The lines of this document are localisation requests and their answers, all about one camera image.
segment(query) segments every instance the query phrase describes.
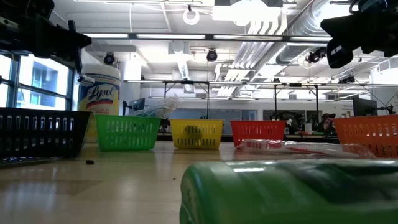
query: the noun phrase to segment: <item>green object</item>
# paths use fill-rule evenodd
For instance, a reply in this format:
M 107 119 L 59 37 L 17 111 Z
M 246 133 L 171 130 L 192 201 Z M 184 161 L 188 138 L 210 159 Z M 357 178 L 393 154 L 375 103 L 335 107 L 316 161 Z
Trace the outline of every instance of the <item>green object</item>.
M 96 115 L 100 151 L 149 150 L 155 147 L 160 118 Z
M 394 161 L 202 162 L 181 182 L 180 223 L 398 223 Z

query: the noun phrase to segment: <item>green basket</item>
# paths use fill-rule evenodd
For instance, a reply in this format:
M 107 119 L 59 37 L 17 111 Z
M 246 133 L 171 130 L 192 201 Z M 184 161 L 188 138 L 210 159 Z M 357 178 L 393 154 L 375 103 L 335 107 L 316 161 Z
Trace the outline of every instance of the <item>green basket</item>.
M 155 147 L 160 118 L 96 115 L 100 151 L 149 150 Z

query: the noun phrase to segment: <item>window frame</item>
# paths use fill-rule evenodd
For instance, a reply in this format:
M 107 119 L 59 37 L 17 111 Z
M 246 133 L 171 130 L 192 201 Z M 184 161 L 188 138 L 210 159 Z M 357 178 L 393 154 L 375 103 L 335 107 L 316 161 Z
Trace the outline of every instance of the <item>window frame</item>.
M 32 85 L 25 85 L 19 83 L 19 72 L 21 65 L 21 56 L 19 55 L 11 55 L 11 54 L 2 54 L 5 57 L 11 59 L 11 67 L 10 67 L 10 75 L 9 79 L 2 79 L 1 83 L 8 85 L 8 95 L 7 95 L 7 107 L 15 108 L 17 106 L 17 96 L 18 96 L 18 88 L 34 91 L 36 93 L 42 93 L 49 96 L 59 97 L 65 99 L 65 111 L 70 111 L 72 109 L 72 93 L 73 93 L 73 77 L 75 75 L 75 68 L 70 64 L 66 64 L 61 61 L 59 58 L 50 57 L 50 60 L 57 62 L 63 66 L 68 68 L 68 86 L 67 86 L 67 94 L 59 94 L 54 91 L 44 90 L 42 88 L 37 88 Z

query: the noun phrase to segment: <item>yellow basket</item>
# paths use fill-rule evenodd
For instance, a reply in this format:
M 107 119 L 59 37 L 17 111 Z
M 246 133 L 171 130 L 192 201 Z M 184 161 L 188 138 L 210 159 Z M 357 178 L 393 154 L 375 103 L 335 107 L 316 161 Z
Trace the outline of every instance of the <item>yellow basket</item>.
M 174 147 L 180 149 L 218 149 L 223 120 L 170 120 Z

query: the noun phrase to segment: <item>black basket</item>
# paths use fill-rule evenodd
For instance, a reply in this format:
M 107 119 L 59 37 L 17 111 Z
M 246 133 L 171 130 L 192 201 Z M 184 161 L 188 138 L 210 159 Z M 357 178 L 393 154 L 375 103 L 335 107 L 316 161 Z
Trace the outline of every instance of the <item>black basket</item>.
M 76 157 L 90 114 L 0 108 L 0 158 Z

